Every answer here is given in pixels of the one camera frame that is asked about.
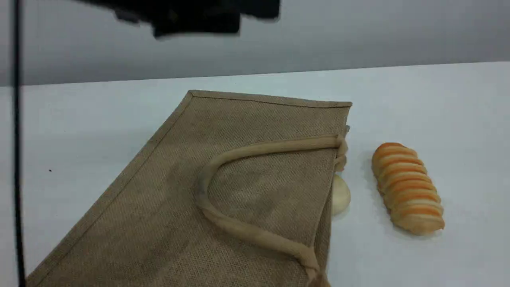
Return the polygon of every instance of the striped pastry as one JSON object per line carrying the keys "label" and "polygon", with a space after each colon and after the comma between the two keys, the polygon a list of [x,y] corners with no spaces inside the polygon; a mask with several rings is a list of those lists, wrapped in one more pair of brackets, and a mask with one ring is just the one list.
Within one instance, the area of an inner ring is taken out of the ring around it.
{"label": "striped pastry", "polygon": [[372,171],[395,225],[416,235],[444,228],[441,198],[416,151],[384,143],[372,156]]}

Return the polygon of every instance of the white tabletop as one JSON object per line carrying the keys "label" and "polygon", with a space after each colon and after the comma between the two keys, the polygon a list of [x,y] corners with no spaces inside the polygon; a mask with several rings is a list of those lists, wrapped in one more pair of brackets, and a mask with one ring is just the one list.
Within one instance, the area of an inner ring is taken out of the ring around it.
{"label": "white tabletop", "polygon": [[[510,62],[28,86],[24,242],[31,272],[80,219],[186,91],[352,101],[333,219],[332,286],[504,286],[510,281]],[[15,286],[10,89],[0,88],[0,285]],[[395,229],[369,159],[384,141],[418,151],[445,209],[429,238]]]}

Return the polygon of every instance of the bread roll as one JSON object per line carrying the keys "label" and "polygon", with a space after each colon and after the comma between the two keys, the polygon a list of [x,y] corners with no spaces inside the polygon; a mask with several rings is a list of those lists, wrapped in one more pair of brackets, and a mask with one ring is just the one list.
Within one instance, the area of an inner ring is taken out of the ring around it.
{"label": "bread roll", "polygon": [[416,235],[444,229],[441,198],[416,151],[384,143],[372,156],[372,171],[395,225]]}

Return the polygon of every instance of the bag handle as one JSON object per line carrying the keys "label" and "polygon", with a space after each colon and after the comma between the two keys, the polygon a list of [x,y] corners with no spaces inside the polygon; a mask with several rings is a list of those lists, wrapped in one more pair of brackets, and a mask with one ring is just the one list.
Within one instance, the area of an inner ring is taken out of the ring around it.
{"label": "bag handle", "polygon": [[256,246],[294,256],[305,268],[310,283],[320,272],[320,267],[317,263],[317,257],[315,256],[313,247],[308,247],[302,243],[294,242],[255,225],[244,223],[222,214],[209,201],[207,191],[218,168],[227,162],[244,157],[271,153],[330,148],[338,148],[339,154],[341,153],[342,155],[347,151],[343,137],[334,134],[257,143],[222,153],[215,156],[200,171],[198,175],[198,195],[196,198],[196,205],[202,210],[202,213],[207,219],[226,233]]}

